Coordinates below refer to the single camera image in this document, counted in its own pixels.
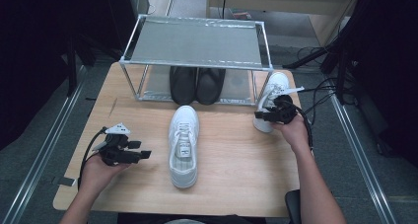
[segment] hand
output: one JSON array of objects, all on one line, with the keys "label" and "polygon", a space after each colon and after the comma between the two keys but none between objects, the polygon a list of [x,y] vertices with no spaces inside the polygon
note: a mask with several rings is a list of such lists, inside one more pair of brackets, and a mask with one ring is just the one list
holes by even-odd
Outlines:
[{"label": "hand", "polygon": [[310,151],[307,128],[300,115],[296,115],[288,124],[271,123],[271,126],[282,132],[283,137],[296,154]]},{"label": "hand", "polygon": [[99,154],[95,154],[86,162],[81,179],[80,191],[100,194],[110,181],[121,171],[128,168],[130,164],[118,164],[114,167],[108,166],[102,161]]}]

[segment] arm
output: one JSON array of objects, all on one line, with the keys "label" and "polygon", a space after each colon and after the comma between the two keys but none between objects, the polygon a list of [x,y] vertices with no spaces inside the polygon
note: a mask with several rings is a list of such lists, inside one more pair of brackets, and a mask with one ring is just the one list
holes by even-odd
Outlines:
[{"label": "arm", "polygon": [[289,124],[272,126],[291,145],[298,164],[303,223],[346,223],[344,215],[326,186],[311,153],[304,119],[296,116]]},{"label": "arm", "polygon": [[110,167],[102,161],[100,155],[93,155],[86,163],[80,189],[62,217],[60,224],[87,223],[90,209],[95,200],[111,179],[127,167],[129,167],[128,164]]}]

